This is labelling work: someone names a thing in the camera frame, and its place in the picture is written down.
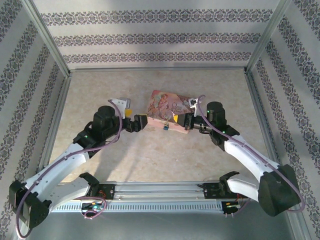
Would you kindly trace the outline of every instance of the patterned wallpaper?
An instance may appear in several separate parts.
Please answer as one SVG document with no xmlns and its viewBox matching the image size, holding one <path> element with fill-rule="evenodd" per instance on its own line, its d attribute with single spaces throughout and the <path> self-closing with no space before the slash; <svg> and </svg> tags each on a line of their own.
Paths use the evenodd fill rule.
<svg viewBox="0 0 320 240">
<path fill-rule="evenodd" d="M 244 67 L 278 2 L 34 0 L 70 69 Z"/>
<path fill-rule="evenodd" d="M 320 239 L 320 8 L 292 1 L 252 70 L 279 159 L 295 170 L 312 239 Z"/>
<path fill-rule="evenodd" d="M 36 173 L 64 76 L 20 0 L 0 0 L 0 240 L 15 215 L 9 185 Z"/>
</svg>

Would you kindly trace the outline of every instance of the book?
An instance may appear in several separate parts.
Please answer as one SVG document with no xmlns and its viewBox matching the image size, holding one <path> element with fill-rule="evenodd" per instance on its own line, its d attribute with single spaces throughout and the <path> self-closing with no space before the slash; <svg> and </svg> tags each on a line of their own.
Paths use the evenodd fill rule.
<svg viewBox="0 0 320 240">
<path fill-rule="evenodd" d="M 148 125 L 187 134 L 189 131 L 175 122 L 174 115 L 194 112 L 189 105 L 190 98 L 189 96 L 154 90 L 148 103 Z"/>
</svg>

